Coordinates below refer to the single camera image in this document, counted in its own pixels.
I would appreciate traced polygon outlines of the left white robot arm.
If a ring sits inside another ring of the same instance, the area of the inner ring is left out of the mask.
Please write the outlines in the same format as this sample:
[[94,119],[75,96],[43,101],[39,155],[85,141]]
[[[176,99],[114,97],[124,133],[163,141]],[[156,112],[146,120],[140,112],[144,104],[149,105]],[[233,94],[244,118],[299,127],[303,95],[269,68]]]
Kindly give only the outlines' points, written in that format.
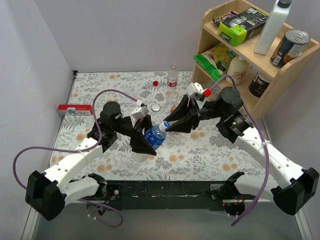
[[137,154],[157,153],[143,136],[152,127],[148,108],[140,100],[130,116],[124,117],[118,102],[103,106],[100,117],[74,153],[43,172],[34,171],[28,177],[25,201],[46,220],[56,218],[64,207],[84,197],[103,199],[107,194],[105,179],[95,173],[81,180],[73,178],[90,162],[106,152],[118,139],[118,134],[130,138],[131,150]]

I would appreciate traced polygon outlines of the clear jar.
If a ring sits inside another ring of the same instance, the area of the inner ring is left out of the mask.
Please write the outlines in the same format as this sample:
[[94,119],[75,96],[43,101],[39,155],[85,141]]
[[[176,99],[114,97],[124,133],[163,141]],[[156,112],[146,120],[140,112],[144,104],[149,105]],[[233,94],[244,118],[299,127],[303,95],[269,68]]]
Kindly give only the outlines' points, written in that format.
[[168,105],[170,104],[176,104],[178,101],[180,101],[180,95],[176,90],[169,90],[165,93],[166,96],[166,103]]

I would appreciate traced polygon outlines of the blue label water bottle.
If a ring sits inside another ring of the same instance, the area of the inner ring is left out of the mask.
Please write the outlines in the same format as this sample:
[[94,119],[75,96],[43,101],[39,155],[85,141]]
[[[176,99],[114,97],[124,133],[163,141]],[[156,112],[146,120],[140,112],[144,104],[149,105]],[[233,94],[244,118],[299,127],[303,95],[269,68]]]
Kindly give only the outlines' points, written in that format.
[[[164,142],[164,140],[167,137],[166,131],[161,131],[159,129],[159,125],[155,125],[151,127],[149,130],[147,130],[144,133],[144,138],[146,141],[152,146],[154,150],[157,150]],[[132,152],[131,157],[133,160],[137,162],[144,162],[146,161],[149,157],[152,157],[152,155],[149,154],[139,154]]]

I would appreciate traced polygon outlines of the silver jar lid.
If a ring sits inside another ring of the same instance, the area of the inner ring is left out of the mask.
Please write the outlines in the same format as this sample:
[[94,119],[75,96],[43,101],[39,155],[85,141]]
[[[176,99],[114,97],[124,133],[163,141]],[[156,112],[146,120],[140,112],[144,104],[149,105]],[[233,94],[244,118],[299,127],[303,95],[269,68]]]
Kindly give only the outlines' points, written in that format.
[[153,112],[159,112],[161,110],[161,106],[158,103],[154,103],[151,105],[151,110]]

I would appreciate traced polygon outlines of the red label water bottle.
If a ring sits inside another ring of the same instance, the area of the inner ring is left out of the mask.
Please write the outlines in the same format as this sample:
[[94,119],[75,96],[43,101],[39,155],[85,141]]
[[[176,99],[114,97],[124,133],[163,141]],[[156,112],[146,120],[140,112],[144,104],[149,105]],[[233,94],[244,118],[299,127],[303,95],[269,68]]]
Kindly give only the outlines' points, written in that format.
[[178,83],[179,72],[177,66],[172,64],[167,72],[167,85],[171,88],[175,88]]

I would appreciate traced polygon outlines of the orange juice bottle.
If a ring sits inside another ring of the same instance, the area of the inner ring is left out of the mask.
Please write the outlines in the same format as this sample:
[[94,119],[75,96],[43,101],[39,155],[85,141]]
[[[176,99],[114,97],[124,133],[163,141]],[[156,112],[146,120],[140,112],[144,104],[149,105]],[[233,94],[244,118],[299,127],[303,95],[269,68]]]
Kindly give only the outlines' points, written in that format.
[[180,104],[180,101],[177,101],[170,109],[170,112],[172,113],[177,107],[178,105]]

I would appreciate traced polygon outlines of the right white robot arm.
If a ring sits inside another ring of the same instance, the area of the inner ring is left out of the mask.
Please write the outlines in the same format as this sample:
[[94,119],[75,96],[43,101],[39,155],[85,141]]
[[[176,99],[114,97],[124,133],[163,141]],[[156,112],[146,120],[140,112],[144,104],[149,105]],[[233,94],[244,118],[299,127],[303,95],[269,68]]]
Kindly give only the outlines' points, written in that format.
[[284,213],[295,215],[315,195],[320,174],[312,167],[305,169],[294,163],[265,140],[258,127],[239,111],[244,102],[235,87],[224,87],[216,100],[208,101],[210,90],[193,89],[198,86],[192,83],[179,105],[165,118],[174,122],[167,132],[190,133],[200,121],[218,118],[219,133],[265,167],[266,173],[263,179],[257,179],[236,172],[215,194],[232,199],[254,196],[248,211],[262,197],[273,201]]

